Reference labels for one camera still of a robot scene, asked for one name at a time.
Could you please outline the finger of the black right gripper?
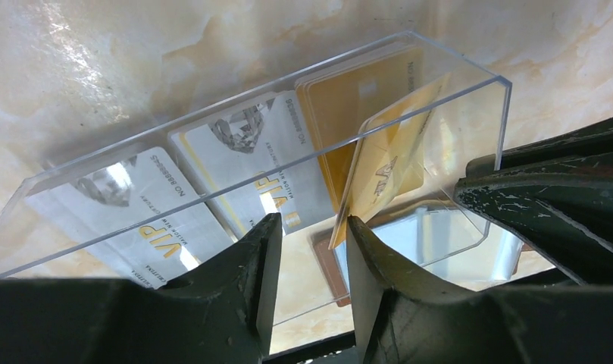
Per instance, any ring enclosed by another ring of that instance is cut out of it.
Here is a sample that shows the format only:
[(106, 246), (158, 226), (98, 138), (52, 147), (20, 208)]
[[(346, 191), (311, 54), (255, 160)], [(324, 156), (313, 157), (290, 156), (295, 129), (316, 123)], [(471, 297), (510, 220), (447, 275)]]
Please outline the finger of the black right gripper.
[(613, 117), (471, 161), (455, 201), (518, 235), (578, 284), (613, 284)]

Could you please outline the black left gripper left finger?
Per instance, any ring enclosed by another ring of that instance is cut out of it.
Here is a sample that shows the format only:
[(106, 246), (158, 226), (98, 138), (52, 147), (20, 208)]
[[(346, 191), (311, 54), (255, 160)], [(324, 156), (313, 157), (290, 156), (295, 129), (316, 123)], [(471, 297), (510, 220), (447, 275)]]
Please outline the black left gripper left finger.
[(283, 233), (266, 215), (159, 289), (124, 279), (1, 279), (0, 363), (260, 363)]

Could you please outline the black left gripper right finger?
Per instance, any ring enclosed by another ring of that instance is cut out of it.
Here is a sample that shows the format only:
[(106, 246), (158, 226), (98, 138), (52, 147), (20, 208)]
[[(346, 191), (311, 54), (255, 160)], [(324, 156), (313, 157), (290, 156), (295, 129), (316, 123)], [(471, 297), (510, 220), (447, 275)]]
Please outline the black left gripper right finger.
[(613, 363), (613, 285), (549, 269), (481, 291), (445, 281), (347, 221), (362, 363)]

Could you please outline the brown leather card holder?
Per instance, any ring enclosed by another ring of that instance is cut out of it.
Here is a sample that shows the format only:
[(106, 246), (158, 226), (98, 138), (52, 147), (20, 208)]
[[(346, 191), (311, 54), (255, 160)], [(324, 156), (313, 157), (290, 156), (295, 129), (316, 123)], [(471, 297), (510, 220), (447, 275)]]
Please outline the brown leather card holder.
[[(311, 308), (350, 303), (346, 245), (330, 249), (335, 214), (314, 209), (308, 228), (310, 262), (300, 293)], [(458, 284), (498, 284), (511, 280), (527, 245), (513, 233), (452, 205), (430, 200), (393, 206), (368, 223), (391, 249), (438, 277)]]

